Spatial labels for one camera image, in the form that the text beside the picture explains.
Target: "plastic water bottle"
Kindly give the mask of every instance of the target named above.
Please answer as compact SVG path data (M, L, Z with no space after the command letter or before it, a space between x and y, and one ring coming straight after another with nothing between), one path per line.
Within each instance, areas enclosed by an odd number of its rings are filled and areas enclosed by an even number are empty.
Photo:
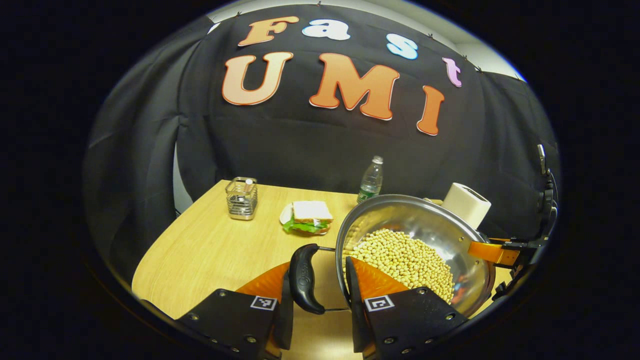
M358 203L378 196L380 189L382 189L382 158L380 156L374 156L371 165L369 165L369 168L362 176Z

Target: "wooden table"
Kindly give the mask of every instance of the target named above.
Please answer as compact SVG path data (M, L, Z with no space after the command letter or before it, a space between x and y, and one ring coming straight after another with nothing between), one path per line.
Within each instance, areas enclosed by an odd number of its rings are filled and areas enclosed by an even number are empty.
M304 244L335 247L342 221L356 206L356 194L258 184L255 218L234 220L227 211L228 183L220 181L178 217L149 248L134 274L134 294L174 319L215 289L236 290L291 260L293 252ZM326 235L302 237L282 230L278 220L282 208L299 200L326 202L335 219ZM335 254L319 251L312 262L316 299L327 308L346 307L337 281ZM509 280L507 270L496 268L496 284ZM283 350L282 359L361 360L361 354L353 353L351 313L314 315L294 306L291 349Z

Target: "metal pen holder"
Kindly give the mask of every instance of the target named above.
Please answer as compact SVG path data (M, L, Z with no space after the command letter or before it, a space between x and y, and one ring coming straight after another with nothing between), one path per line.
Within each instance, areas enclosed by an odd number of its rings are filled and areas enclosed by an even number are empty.
M251 180L253 184L247 185L245 181ZM258 184L251 177L236 177L225 188L227 192L227 206L231 218L251 220L255 216L255 208L258 205Z

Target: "metal bowl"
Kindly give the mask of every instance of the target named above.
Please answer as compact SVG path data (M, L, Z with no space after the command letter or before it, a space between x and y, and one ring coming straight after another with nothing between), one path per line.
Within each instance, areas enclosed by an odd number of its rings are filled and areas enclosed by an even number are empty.
M349 293L342 268L345 248L352 249L367 233L379 229L404 231L433 247L451 267L454 296L451 306L466 317L491 296L495 268L467 253L470 242L485 242L476 230L451 211L406 195L380 195L363 201L344 219L335 246L338 281L347 303Z

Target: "sandwich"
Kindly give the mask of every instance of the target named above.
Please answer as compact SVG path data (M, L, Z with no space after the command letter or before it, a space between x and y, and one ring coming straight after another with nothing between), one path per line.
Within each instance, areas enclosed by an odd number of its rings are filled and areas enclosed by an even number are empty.
M298 231L322 235L329 231L333 216L324 201L294 201L284 208L280 222L287 233Z

